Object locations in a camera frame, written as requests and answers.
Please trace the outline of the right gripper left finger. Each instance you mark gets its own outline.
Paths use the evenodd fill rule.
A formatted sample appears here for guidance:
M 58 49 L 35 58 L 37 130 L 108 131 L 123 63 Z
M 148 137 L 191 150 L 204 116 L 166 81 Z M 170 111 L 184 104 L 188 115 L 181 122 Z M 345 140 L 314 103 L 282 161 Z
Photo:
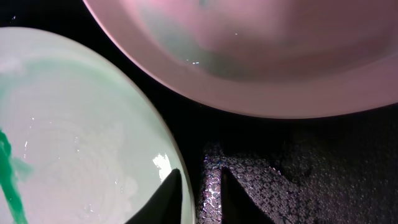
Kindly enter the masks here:
M 182 176 L 173 169 L 149 201 L 126 224 L 180 224 Z

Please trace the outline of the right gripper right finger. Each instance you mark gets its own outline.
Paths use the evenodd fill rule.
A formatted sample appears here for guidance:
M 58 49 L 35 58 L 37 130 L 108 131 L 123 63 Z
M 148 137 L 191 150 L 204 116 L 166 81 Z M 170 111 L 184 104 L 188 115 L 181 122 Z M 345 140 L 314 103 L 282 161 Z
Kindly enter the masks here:
M 221 169 L 220 196 L 222 224 L 274 224 L 226 167 Z

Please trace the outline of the mint plate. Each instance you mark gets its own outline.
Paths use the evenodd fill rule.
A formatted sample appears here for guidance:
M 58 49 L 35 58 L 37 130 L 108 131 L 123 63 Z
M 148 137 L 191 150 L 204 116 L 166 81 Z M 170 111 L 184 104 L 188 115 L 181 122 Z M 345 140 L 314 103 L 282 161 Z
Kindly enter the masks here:
M 182 223 L 195 222 L 188 173 L 159 112 L 122 71 L 64 36 L 1 29 L 2 223 L 124 223 L 172 170 Z

